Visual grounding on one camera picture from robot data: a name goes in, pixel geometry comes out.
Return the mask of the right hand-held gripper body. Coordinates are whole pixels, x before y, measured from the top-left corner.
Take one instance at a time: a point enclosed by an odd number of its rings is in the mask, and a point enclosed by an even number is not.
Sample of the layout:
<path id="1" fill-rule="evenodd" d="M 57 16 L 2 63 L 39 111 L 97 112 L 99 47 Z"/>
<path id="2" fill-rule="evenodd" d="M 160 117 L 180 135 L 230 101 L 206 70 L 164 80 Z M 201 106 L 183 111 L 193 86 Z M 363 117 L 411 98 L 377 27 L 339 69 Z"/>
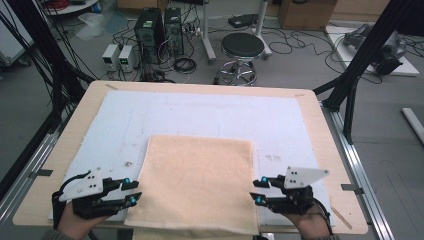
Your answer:
<path id="1" fill-rule="evenodd" d="M 280 214 L 305 214 L 314 202 L 312 184 L 328 175 L 329 171 L 324 169 L 288 167 L 285 175 L 268 179 L 283 194 L 280 198 L 268 198 L 268 208 Z"/>

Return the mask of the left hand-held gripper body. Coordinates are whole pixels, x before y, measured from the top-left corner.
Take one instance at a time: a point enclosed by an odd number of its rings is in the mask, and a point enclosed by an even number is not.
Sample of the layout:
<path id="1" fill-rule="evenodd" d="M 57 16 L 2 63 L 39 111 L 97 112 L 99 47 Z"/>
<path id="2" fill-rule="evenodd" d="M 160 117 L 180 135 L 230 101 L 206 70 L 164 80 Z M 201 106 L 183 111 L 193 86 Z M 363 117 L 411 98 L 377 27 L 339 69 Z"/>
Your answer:
<path id="1" fill-rule="evenodd" d="M 59 189 L 58 201 L 73 204 L 73 212 L 84 219 L 113 216 L 124 207 L 120 201 L 103 200 L 111 191 L 117 190 L 117 180 L 104 178 L 102 170 L 97 168 L 66 180 Z"/>

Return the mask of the cream towel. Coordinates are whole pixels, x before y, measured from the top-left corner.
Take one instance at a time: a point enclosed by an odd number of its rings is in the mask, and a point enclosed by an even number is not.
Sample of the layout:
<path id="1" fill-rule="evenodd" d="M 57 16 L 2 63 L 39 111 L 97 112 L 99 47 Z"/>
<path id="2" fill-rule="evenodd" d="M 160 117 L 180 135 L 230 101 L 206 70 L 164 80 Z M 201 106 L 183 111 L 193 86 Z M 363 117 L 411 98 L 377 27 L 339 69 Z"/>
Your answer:
<path id="1" fill-rule="evenodd" d="M 252 143 L 154 135 L 128 211 L 132 240 L 252 240 L 258 234 Z"/>

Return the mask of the person's left hand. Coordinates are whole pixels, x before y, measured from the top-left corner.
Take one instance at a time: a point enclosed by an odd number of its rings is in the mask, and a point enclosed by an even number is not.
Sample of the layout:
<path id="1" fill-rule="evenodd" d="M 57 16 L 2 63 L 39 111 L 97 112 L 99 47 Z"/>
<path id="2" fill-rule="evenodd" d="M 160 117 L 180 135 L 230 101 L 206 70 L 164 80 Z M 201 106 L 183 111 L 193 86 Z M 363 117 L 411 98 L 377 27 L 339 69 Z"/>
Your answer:
<path id="1" fill-rule="evenodd" d="M 72 240 L 82 240 L 97 225 L 108 219 L 108 216 L 97 217 L 94 219 L 84 219 L 75 215 L 73 212 L 73 204 L 67 203 L 62 217 L 59 221 L 57 230 Z"/>

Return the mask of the person's right hand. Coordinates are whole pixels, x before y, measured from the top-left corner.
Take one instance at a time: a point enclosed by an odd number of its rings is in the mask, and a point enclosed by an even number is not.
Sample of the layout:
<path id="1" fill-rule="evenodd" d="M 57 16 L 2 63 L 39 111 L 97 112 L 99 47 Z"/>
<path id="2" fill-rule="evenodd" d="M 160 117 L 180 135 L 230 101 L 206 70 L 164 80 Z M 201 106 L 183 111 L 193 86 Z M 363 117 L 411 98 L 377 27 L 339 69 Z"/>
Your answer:
<path id="1" fill-rule="evenodd" d="M 311 207 L 305 214 L 285 214 L 285 217 L 297 228 L 304 240 L 313 240 L 330 236 L 326 220 L 317 206 Z"/>

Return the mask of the thin wooden strip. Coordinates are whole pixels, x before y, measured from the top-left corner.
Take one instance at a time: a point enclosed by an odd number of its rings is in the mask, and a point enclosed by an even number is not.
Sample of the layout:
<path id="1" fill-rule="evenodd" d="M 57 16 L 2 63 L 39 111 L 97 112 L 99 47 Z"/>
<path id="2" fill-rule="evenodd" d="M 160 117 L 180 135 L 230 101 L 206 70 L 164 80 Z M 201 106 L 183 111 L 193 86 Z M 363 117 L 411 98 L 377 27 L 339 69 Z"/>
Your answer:
<path id="1" fill-rule="evenodd" d="M 352 230 L 352 225 L 347 221 L 347 219 L 333 206 L 331 206 L 331 210 L 333 211 L 334 215 L 337 216 L 337 218 L 349 229 Z"/>

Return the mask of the white grid mat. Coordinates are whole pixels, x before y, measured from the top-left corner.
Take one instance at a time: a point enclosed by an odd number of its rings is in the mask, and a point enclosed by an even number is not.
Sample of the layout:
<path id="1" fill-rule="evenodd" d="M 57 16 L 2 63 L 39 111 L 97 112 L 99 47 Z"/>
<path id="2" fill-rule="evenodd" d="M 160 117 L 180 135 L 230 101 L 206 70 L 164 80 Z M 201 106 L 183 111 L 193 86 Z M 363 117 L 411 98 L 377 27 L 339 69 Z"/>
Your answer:
<path id="1" fill-rule="evenodd" d="M 111 91 L 101 103 L 64 181 L 100 168 L 104 178 L 139 182 L 147 145 L 154 135 L 251 142 L 252 184 L 263 176 L 285 175 L 288 167 L 320 169 L 296 98 Z M 328 200 L 322 180 L 313 183 L 312 188 L 319 200 Z M 258 224 L 287 223 L 251 200 Z"/>

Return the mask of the white power supply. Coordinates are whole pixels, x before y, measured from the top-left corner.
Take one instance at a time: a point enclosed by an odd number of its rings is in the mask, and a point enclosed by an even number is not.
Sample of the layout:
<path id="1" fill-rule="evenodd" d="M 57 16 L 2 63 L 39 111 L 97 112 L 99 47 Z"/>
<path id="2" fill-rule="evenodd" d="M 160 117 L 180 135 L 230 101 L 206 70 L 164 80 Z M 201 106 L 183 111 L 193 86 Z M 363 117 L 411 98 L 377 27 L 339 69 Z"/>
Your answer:
<path id="1" fill-rule="evenodd" d="M 102 55 L 102 59 L 105 63 L 108 71 L 116 71 L 120 65 L 119 63 L 120 49 L 116 44 L 109 44 Z"/>
<path id="2" fill-rule="evenodd" d="M 124 45 L 118 57 L 124 73 L 132 72 L 136 65 L 136 56 L 132 45 Z"/>

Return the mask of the white pipe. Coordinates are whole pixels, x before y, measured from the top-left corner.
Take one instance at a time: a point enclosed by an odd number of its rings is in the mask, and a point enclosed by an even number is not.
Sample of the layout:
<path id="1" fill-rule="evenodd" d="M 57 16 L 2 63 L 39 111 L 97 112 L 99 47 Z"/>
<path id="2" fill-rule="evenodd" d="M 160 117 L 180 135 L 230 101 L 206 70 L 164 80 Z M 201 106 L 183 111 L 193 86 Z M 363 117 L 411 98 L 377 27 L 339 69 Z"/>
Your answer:
<path id="1" fill-rule="evenodd" d="M 424 126 L 421 124 L 414 111 L 411 108 L 402 108 L 403 115 L 409 122 L 416 136 L 424 146 Z"/>

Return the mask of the black round stool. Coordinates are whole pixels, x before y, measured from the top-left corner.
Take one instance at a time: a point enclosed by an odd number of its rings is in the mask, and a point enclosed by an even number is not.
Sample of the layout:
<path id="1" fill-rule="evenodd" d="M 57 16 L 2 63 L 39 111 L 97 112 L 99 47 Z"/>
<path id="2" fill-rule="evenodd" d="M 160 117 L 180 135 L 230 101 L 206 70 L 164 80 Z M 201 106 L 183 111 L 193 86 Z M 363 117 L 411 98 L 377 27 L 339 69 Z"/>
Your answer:
<path id="1" fill-rule="evenodd" d="M 231 33 L 221 41 L 221 51 L 230 58 L 217 72 L 214 83 L 233 86 L 252 86 L 257 80 L 253 61 L 264 52 L 263 42 L 255 35 Z"/>

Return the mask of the white stand leg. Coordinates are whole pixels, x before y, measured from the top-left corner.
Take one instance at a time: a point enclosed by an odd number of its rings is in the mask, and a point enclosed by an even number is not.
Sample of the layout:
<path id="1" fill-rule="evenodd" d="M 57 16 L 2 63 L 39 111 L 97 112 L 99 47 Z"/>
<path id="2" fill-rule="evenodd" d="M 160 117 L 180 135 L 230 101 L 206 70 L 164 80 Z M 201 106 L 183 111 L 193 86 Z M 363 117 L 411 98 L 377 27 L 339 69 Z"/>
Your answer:
<path id="1" fill-rule="evenodd" d="M 203 28 L 201 32 L 203 46 L 208 58 L 208 63 L 213 64 L 216 61 L 216 55 L 209 39 L 209 0 L 202 0 L 203 3 Z"/>
<path id="2" fill-rule="evenodd" d="M 253 29 L 254 35 L 258 37 L 264 45 L 264 51 L 262 54 L 264 59 L 268 59 L 272 55 L 272 51 L 270 50 L 268 44 L 266 43 L 266 41 L 264 40 L 262 36 L 262 30 L 263 30 L 263 24 L 265 21 L 267 5 L 268 5 L 268 0 L 260 0 L 258 20 L 257 20 L 256 27 Z"/>

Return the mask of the large black computer tower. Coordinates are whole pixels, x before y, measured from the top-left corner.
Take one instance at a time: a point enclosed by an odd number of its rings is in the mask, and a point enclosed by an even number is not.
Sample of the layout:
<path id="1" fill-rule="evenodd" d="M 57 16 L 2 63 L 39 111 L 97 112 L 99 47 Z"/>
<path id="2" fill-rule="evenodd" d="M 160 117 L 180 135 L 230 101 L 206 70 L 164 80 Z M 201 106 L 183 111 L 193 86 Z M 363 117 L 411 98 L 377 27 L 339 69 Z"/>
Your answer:
<path id="1" fill-rule="evenodd" d="M 137 45 L 140 51 L 150 58 L 153 64 L 159 64 L 162 53 L 160 45 L 165 41 L 161 10 L 143 8 L 134 27 Z"/>

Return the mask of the slim black computer tower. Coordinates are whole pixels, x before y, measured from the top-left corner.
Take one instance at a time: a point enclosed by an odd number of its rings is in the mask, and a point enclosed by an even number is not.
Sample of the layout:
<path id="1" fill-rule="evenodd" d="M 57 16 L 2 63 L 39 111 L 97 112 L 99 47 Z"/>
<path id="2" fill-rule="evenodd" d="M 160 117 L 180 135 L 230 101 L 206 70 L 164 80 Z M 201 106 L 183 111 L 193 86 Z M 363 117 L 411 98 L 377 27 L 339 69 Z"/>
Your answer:
<path id="1" fill-rule="evenodd" d="M 184 53 L 182 21 L 180 8 L 167 8 L 164 14 L 164 27 L 168 49 L 175 55 Z"/>

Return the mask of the clear plastic sheet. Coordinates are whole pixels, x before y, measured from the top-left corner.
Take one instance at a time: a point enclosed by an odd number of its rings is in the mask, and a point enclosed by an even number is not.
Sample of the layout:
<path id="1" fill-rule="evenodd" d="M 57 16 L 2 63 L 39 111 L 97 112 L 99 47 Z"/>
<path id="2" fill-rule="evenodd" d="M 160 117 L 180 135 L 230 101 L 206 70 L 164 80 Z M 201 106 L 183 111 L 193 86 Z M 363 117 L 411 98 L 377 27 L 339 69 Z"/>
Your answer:
<path id="1" fill-rule="evenodd" d="M 76 33 L 76 36 L 85 41 L 100 37 L 105 32 L 117 33 L 124 30 L 127 25 L 127 18 L 119 13 L 110 16 L 100 13 L 84 13 L 78 19 L 84 23 L 84 26 Z"/>

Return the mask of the black flat device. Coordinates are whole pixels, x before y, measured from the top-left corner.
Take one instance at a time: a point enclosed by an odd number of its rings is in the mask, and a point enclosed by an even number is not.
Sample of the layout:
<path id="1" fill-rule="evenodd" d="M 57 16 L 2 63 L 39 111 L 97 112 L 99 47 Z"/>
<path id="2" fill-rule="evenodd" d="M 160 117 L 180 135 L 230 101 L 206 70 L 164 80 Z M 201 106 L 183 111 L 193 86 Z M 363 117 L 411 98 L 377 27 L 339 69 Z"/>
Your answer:
<path id="1" fill-rule="evenodd" d="M 258 14 L 238 15 L 229 18 L 228 23 L 234 28 L 242 28 L 256 24 L 258 17 Z"/>

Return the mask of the white floor board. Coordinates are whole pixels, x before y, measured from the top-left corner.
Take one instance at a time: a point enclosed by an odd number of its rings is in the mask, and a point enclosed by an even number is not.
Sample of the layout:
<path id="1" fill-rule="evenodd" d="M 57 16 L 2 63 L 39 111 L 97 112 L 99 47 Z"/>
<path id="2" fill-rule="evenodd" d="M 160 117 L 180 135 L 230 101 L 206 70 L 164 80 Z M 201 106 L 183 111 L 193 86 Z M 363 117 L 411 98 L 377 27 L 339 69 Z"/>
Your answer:
<path id="1" fill-rule="evenodd" d="M 326 27 L 327 36 L 333 44 L 335 53 L 339 57 L 339 60 L 343 64 L 344 68 L 348 67 L 354 55 L 356 54 L 356 50 L 353 46 L 345 46 L 343 44 L 344 35 L 352 31 L 354 31 L 354 28 L 336 26 Z M 415 77 L 419 75 L 419 71 L 405 57 L 401 57 L 400 62 L 401 65 L 390 73 L 391 76 Z"/>

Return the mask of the cardboard box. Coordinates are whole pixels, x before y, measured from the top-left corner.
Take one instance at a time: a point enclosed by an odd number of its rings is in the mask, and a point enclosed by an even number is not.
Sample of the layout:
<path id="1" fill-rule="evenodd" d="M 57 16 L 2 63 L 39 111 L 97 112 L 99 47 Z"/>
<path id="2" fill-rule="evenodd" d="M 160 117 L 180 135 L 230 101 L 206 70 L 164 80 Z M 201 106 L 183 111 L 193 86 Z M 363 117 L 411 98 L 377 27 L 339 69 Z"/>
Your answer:
<path id="1" fill-rule="evenodd" d="M 283 29 L 323 31 L 338 0 L 282 0 L 278 20 Z"/>

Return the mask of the grey machine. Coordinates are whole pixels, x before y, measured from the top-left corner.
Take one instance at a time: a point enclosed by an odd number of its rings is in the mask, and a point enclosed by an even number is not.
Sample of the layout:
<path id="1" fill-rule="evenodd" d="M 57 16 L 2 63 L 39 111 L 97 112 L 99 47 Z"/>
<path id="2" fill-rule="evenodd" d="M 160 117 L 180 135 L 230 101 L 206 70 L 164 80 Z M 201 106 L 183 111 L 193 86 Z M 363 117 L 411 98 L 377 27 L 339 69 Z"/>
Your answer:
<path id="1" fill-rule="evenodd" d="M 344 35 L 343 44 L 353 46 L 358 50 L 369 35 L 373 25 L 363 24 L 352 32 Z M 377 51 L 377 56 L 372 60 L 371 66 L 379 75 L 389 75 L 397 67 L 401 66 L 400 58 L 406 53 L 406 42 L 397 36 L 394 31 L 383 46 Z"/>

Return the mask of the white panel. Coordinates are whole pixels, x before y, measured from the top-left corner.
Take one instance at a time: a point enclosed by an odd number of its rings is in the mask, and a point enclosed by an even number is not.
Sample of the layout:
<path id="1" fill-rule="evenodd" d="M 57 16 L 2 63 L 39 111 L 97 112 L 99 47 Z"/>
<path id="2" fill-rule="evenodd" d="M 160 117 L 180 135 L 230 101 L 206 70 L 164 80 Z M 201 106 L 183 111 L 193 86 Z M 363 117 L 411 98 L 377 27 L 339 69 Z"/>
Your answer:
<path id="1" fill-rule="evenodd" d="M 12 35 L 3 19 L 14 29 L 29 46 L 33 40 L 6 0 L 0 0 L 0 66 L 11 66 L 24 52 L 24 47 Z"/>

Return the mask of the white round table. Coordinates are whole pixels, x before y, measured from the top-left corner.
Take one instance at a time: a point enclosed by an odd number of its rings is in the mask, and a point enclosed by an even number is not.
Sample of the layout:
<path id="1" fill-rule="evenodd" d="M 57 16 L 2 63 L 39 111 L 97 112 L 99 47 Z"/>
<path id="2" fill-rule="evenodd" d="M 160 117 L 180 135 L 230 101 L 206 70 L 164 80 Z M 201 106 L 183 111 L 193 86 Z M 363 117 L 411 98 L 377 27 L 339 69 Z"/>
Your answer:
<path id="1" fill-rule="evenodd" d="M 42 6 L 50 15 L 63 15 L 87 9 L 95 13 L 101 11 L 100 0 L 47 0 Z"/>

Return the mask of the grey metal bracket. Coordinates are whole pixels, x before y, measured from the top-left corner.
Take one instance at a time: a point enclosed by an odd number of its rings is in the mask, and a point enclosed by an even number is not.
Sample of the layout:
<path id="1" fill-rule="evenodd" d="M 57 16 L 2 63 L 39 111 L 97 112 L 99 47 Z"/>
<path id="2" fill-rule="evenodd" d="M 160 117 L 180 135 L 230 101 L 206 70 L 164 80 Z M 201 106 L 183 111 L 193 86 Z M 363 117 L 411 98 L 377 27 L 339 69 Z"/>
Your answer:
<path id="1" fill-rule="evenodd" d="M 362 195 L 364 193 L 363 189 L 355 184 L 342 184 L 341 188 L 343 191 L 352 191 L 356 195 Z"/>
<path id="2" fill-rule="evenodd" d="M 28 178 L 35 179 L 35 178 L 37 178 L 39 176 L 50 177 L 52 173 L 53 173 L 53 170 L 39 169 L 37 171 L 32 171 L 29 174 Z"/>

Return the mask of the aluminium rail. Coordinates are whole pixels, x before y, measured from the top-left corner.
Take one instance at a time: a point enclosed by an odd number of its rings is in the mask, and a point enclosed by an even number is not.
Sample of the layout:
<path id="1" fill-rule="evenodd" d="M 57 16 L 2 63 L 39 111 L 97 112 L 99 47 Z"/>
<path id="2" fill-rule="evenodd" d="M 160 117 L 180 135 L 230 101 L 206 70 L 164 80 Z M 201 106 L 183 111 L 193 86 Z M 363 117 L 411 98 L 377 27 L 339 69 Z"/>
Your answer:
<path id="1" fill-rule="evenodd" d="M 50 113 L 0 181 L 0 229 L 11 222 L 12 214 L 36 179 L 28 178 L 29 174 L 42 169 L 71 116 L 63 113 L 56 123 Z"/>
<path id="2" fill-rule="evenodd" d="M 320 106 L 324 115 L 329 118 L 329 125 L 334 129 L 337 140 L 341 144 L 343 157 L 356 186 L 355 194 L 360 197 L 362 205 L 365 207 L 368 223 L 370 223 L 378 240 L 395 240 L 357 150 L 343 134 L 344 121 L 341 114 L 331 112 L 323 104 L 320 104 Z"/>

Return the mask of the black metal frame post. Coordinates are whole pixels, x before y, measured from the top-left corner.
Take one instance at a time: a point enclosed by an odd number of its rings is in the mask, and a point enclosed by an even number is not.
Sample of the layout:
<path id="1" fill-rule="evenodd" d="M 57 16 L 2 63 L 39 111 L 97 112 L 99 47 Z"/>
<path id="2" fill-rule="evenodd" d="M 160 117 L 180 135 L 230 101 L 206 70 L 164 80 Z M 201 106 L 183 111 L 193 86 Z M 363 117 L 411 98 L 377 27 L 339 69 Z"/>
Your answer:
<path id="1" fill-rule="evenodd" d="M 94 78 L 78 70 L 66 59 L 33 0 L 6 0 L 6 2 L 29 33 L 52 71 L 50 129 L 55 130 L 64 123 L 63 110 L 77 105 L 85 94 L 86 90 L 80 81 L 90 84 Z"/>
<path id="2" fill-rule="evenodd" d="M 331 112 L 338 112 L 340 105 L 346 102 L 342 134 L 350 145 L 353 144 L 352 124 L 359 80 L 383 44 L 417 1 L 390 0 L 344 72 L 334 80 L 313 90 L 316 95 L 332 90 L 330 96 L 323 101 L 323 106 Z"/>

